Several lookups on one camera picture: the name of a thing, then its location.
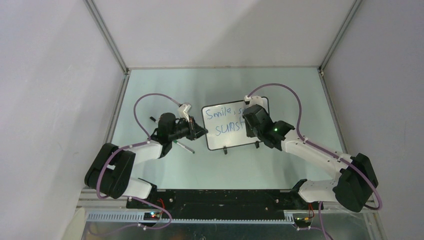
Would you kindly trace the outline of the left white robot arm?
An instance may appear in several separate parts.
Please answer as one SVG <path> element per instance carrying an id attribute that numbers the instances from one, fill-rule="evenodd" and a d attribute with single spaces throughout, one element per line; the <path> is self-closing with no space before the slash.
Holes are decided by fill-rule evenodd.
<path id="1" fill-rule="evenodd" d="M 154 185 L 133 177 L 133 168 L 165 157 L 176 140 L 195 141 L 207 133 L 208 130 L 197 124 L 192 116 L 176 118 L 173 113 L 164 113 L 149 140 L 123 147 L 105 143 L 88 169 L 84 183 L 95 189 L 100 199 L 138 198 L 145 208 L 153 208 L 158 202 L 158 194 L 152 191 Z"/>

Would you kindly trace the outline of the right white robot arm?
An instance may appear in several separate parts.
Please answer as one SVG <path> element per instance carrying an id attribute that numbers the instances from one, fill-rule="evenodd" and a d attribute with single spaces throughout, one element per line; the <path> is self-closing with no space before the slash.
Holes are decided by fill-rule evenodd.
<path id="1" fill-rule="evenodd" d="M 298 130 L 282 120 L 272 121 L 260 105 L 248 107 L 242 114 L 246 135 L 256 137 L 267 147 L 277 149 L 314 164 L 324 170 L 330 180 L 300 180 L 291 194 L 291 204 L 304 209 L 313 202 L 338 202 L 352 212 L 360 212 L 378 186 L 370 159 L 359 153 L 352 156 L 331 151 L 298 134 Z"/>

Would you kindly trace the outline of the green capped whiteboard marker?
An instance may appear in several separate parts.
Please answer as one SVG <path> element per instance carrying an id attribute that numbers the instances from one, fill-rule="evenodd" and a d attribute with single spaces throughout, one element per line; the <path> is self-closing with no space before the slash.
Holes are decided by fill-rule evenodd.
<path id="1" fill-rule="evenodd" d="M 192 154 L 195 154 L 195 151 L 192 148 L 188 147 L 187 145 L 185 145 L 185 144 L 183 144 L 183 143 L 181 143 L 181 142 L 179 142 L 177 140 L 175 140 L 174 143 L 177 144 L 178 146 L 180 146 L 181 148 L 184 148 L 188 152 L 190 152 Z"/>

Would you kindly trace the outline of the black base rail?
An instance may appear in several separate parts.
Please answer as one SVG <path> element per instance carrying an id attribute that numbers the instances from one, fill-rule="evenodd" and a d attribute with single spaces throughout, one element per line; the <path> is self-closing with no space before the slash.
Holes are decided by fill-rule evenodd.
<path id="1" fill-rule="evenodd" d="M 293 190 L 279 189 L 159 189 L 147 201 L 174 220 L 285 220 L 285 211 L 310 207 Z"/>

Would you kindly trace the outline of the small black framed whiteboard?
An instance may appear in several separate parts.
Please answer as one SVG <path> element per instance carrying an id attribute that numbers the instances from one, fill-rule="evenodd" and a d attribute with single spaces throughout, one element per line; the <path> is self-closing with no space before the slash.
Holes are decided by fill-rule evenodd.
<path id="1" fill-rule="evenodd" d="M 247 108 L 243 100 L 207 105 L 201 109 L 206 134 L 206 145 L 210 151 L 223 150 L 223 147 L 261 142 L 257 137 L 247 137 L 245 121 L 242 117 Z"/>

